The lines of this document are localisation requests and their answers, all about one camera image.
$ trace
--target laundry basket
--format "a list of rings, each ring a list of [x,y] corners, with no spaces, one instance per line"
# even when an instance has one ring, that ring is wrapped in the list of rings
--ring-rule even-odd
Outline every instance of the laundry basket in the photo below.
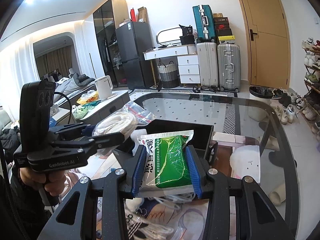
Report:
[[[179,86],[178,67],[173,61],[170,61],[169,65],[160,62],[158,67],[163,88],[175,88]]]

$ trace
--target black jacket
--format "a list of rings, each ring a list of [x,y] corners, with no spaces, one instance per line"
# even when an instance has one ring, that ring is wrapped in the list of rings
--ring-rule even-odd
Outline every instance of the black jacket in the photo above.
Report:
[[[12,195],[24,228],[30,239],[34,240],[48,221],[50,212],[44,210],[39,192],[24,185],[19,174],[18,169],[13,166]],[[25,240],[13,218],[2,176],[0,176],[0,218],[0,233],[2,236],[7,236],[1,239]]]

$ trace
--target refrigerator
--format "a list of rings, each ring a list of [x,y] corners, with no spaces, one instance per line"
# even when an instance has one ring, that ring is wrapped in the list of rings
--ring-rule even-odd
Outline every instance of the refrigerator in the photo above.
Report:
[[[152,48],[148,23],[128,22],[116,29],[116,36],[128,88],[152,86],[151,64],[143,56]]]

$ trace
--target finger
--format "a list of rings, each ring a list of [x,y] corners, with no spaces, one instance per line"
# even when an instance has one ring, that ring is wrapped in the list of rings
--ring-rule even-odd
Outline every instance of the finger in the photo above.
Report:
[[[31,168],[21,168],[20,169],[20,176],[21,174],[28,180],[45,183],[46,177],[45,174],[39,174],[34,172]]]
[[[64,171],[55,171],[49,174],[48,178],[50,182],[56,182],[64,177]]]
[[[61,180],[47,183],[44,186],[44,189],[48,192],[56,192],[59,191],[62,187],[64,188],[64,182],[66,181],[66,176],[63,175],[63,178]]]

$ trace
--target teal suitcase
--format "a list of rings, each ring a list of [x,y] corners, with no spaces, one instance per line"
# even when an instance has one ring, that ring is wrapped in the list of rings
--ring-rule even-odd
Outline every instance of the teal suitcase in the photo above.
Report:
[[[210,6],[193,6],[193,14],[195,15],[198,37],[204,41],[215,42],[216,31]]]

